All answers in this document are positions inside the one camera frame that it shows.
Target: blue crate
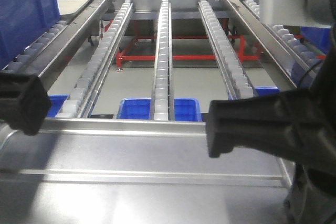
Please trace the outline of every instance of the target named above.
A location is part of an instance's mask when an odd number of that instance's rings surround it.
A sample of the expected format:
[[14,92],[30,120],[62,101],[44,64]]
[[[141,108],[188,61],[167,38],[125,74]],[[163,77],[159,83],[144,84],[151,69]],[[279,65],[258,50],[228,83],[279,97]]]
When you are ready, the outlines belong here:
[[64,101],[67,99],[67,94],[52,94],[49,96],[51,101],[51,108],[49,109],[49,112],[47,116],[54,118],[60,108],[62,107]]
[[57,0],[0,0],[0,69],[58,20]]
[[[145,119],[150,118],[150,98],[125,98],[121,101],[117,119]],[[201,122],[200,104],[194,98],[174,99],[176,121]]]
[[301,35],[327,54],[331,48],[330,28],[301,27]]
[[[274,86],[256,86],[254,89],[257,91],[258,95],[268,95],[279,93],[280,90]],[[228,100],[232,100],[231,95],[228,93]]]

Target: metal sheet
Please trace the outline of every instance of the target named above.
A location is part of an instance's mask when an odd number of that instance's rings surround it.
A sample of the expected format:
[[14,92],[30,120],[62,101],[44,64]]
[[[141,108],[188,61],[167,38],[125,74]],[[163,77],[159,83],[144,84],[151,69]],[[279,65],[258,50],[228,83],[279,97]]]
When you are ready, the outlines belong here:
[[0,223],[286,223],[278,159],[211,159],[204,123],[53,119],[0,137]]

